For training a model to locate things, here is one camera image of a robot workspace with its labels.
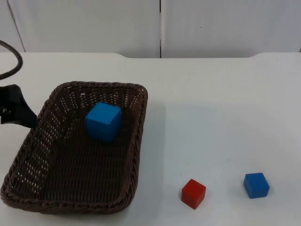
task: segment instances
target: red cube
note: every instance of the red cube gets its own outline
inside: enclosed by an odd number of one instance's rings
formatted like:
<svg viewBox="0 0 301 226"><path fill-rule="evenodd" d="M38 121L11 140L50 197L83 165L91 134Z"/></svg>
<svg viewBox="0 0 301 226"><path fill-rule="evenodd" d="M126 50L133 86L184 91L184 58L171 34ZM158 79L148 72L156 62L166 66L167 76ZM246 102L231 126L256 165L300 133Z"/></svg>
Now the red cube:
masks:
<svg viewBox="0 0 301 226"><path fill-rule="evenodd" d="M191 179L182 189L181 200L183 203L196 209L205 198L206 187Z"/></svg>

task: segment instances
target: black cable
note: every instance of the black cable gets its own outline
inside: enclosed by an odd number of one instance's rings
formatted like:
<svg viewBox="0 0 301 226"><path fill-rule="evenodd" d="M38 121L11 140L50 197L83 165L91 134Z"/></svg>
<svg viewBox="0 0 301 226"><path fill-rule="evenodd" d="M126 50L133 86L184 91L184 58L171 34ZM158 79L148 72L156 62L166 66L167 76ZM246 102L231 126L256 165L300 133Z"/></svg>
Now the black cable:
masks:
<svg viewBox="0 0 301 226"><path fill-rule="evenodd" d="M10 52L12 52L18 59L18 64L15 68L13 68L12 70L10 70L9 72L5 72L3 74L0 74L0 80L2 79L6 79L14 74L16 74L22 67L23 65L23 59L20 55L20 53L13 48L12 46L8 45L6 42L0 40L0 46L3 46L4 48L7 48Z"/></svg>

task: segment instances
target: basket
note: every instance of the basket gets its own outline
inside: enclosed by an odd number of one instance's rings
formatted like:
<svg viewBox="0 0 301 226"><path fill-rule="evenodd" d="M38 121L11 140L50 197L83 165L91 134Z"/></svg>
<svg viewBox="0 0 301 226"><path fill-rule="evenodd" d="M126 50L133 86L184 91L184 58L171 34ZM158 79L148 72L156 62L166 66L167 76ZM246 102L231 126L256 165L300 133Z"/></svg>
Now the basket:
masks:
<svg viewBox="0 0 301 226"><path fill-rule="evenodd" d="M132 201L148 94L140 85L73 81L58 86L38 115L8 174L1 199L46 214L112 214ZM122 108L111 144L86 135L85 116L98 102Z"/></svg>

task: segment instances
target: white table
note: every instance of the white table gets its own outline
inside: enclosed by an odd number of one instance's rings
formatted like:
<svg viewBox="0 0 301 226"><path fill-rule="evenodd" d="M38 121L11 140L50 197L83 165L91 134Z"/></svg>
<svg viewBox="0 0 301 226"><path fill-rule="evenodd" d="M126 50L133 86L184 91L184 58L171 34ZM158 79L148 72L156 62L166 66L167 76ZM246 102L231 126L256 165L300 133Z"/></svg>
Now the white table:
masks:
<svg viewBox="0 0 301 226"><path fill-rule="evenodd" d="M129 208L116 215L48 216L1 202L1 225L300 225L301 54L228 59L22 56L21 71L1 85L19 85L35 113L66 81L132 82L147 88L139 185ZM0 72L15 64L12 54L0 54ZM1 180L28 131L0 126ZM242 186L245 174L254 172L263 172L269 182L265 198L249 199ZM180 200L191 178L207 186L196 210Z"/></svg>

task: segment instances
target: basket rim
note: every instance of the basket rim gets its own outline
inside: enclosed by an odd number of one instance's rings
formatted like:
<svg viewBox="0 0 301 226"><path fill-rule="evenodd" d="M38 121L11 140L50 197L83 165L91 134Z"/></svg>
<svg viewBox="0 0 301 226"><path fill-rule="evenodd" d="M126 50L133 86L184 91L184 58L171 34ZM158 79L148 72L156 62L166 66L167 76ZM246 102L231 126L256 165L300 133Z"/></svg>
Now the basket rim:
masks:
<svg viewBox="0 0 301 226"><path fill-rule="evenodd" d="M78 86L83 86L83 87L107 87L107 86L118 86L118 87L133 87L135 89L138 89L143 95L144 95L144 102L143 102L143 107L141 108L140 114L138 115L136 120L141 121L141 124L135 123L135 128L132 132L132 137L135 135L135 131L137 129L139 129L139 125L141 127L141 129L143 130L143 124L144 124L144 120L145 120L145 115L146 115L146 106L147 106L147 101L148 101L148 91L147 89L139 84L133 84L133 83L120 83L120 82L88 82L88 81L70 81L70 82L65 82L60 84L59 86L57 86L50 94L49 98L45 101L39 115L38 115L38 123L40 123L41 119L43 119L44 117L47 117L47 109L52 107L53 104L55 103L55 101L59 98L60 93L62 91L65 90L65 88L68 87L78 87ZM24 142L22 143L15 159L13 160L13 163L7 173L7 175L4 178L4 182L3 185L1 187L0 190L0 195L1 195L1 199L7 204L7 205L11 205L12 202L19 202L24 204L24 206L27 206L26 210L29 210L29 206L34 205L35 209L38 206L59 206L59 207L68 207L68 206L72 206L74 208L82 208L84 210L87 210L88 208L92 208L92 209L98 209L98 208L114 208L119 206L121 203L126 202L126 200L128 198L133 199L133 197L130 197L130 193L132 192L131 190L131 186L134 185L134 187L137 187L138 184L138 178L136 179L135 183L130 183L129 187L124 188L125 192L123 193L124 195L119 195L114 201L112 202L71 202L71 201L53 201L53 200L42 200L42 199L34 199L34 198L22 198L20 196L18 196L17 194L15 194L13 191L11 191L9 188L12 186L13 182L14 182L14 177L15 174L18 172L18 166L20 166L19 162L21 162L22 158L25 157L26 155L26 151L23 148L23 146L25 144L27 145L31 145L31 139L33 137L36 136L36 134L38 133L37 129L31 129L30 132L28 133L28 135L26 136L26 138L24 139ZM140 145L141 145L141 137L140 137L140 143L138 142L130 142L130 145L128 147L128 149L133 148L133 149L137 149L140 152ZM128 176L125 178L131 180L132 182L132 178L134 176L134 169L130 170L130 172L128 172Z"/></svg>

